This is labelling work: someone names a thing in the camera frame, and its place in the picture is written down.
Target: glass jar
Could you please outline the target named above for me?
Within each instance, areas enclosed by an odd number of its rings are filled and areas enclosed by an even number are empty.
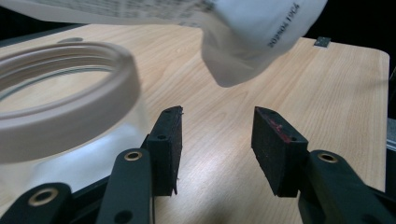
[[[60,43],[0,59],[0,199],[12,203],[49,182],[82,189],[109,175],[117,155],[140,147],[148,133],[128,50]]]

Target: wooden table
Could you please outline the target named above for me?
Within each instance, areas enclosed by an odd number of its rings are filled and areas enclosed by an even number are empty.
[[[301,38],[260,76],[229,89],[201,59],[201,30],[173,25],[88,25],[2,48],[0,56],[69,37],[132,52],[150,125],[163,109],[184,107],[179,194],[156,199],[157,223],[302,222],[297,200],[273,195],[250,148],[255,105],[286,118],[309,150],[343,156],[367,185],[384,189],[389,56],[382,51],[324,49]]]

